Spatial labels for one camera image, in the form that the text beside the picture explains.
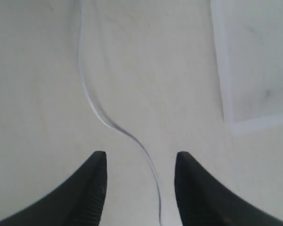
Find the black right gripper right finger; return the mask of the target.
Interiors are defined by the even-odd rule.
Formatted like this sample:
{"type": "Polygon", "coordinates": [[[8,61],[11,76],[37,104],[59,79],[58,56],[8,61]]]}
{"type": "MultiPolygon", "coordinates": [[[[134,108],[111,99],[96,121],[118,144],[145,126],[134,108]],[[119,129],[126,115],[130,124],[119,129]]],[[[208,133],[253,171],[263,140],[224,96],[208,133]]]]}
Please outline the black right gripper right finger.
{"type": "Polygon", "coordinates": [[[178,152],[175,197],[184,226],[283,226],[216,180],[189,152],[178,152]]]}

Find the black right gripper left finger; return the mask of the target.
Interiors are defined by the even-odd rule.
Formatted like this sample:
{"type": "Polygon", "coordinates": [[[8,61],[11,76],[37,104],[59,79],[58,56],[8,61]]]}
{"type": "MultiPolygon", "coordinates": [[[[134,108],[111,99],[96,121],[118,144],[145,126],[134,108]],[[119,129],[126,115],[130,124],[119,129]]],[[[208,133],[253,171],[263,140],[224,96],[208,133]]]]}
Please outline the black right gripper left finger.
{"type": "Polygon", "coordinates": [[[65,182],[0,226],[97,226],[107,193],[107,155],[95,151],[65,182]]]}

